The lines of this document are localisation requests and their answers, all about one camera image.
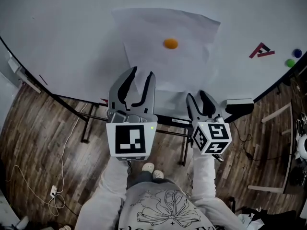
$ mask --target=green ball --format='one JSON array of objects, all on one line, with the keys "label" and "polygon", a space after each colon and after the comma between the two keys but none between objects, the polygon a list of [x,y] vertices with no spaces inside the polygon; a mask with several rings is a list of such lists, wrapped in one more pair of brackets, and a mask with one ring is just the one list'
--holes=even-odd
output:
[{"label": "green ball", "polygon": [[295,61],[293,59],[288,59],[286,65],[291,68],[295,65]]}]

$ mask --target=blue ball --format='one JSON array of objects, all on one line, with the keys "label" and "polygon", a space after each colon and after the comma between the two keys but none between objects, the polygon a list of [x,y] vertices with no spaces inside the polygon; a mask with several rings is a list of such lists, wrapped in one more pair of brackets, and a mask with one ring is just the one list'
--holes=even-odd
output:
[{"label": "blue ball", "polygon": [[300,58],[302,56],[302,51],[300,49],[295,49],[294,50],[294,56],[295,58]]}]

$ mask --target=orange ball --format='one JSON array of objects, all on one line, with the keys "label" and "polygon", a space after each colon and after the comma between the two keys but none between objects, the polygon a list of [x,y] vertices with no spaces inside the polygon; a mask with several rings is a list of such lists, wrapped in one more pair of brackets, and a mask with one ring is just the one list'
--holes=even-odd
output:
[{"label": "orange ball", "polygon": [[169,49],[175,49],[178,47],[178,41],[173,38],[168,38],[164,40],[164,47]]}]

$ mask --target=white paper sheet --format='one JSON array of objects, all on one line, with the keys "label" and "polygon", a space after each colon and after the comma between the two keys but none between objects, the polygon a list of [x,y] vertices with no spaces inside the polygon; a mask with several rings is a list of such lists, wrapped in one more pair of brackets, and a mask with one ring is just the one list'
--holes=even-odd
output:
[{"label": "white paper sheet", "polygon": [[[213,74],[206,63],[219,22],[171,9],[117,9],[112,13],[129,64],[138,66],[135,83],[139,92],[150,71],[155,74],[157,90],[173,92],[197,92],[204,76],[208,79]],[[167,38],[176,39],[178,47],[165,48]]]},{"label": "white paper sheet", "polygon": [[253,219],[255,214],[251,213],[250,215],[246,214],[240,214],[238,215],[239,220],[242,222],[243,226],[247,230],[258,230],[260,229],[264,223],[261,219],[258,219],[256,221],[251,221]]}]

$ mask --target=sneaker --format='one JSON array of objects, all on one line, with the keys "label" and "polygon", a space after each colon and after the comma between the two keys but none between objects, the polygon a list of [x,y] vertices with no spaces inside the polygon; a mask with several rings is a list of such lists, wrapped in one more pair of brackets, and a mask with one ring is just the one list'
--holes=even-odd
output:
[{"label": "sneaker", "polygon": [[154,164],[153,163],[145,163],[142,167],[142,171],[149,171],[150,173],[153,173]]},{"label": "sneaker", "polygon": [[156,179],[156,178],[161,178],[163,179],[164,178],[164,174],[162,171],[154,171],[153,173],[153,178]]}]

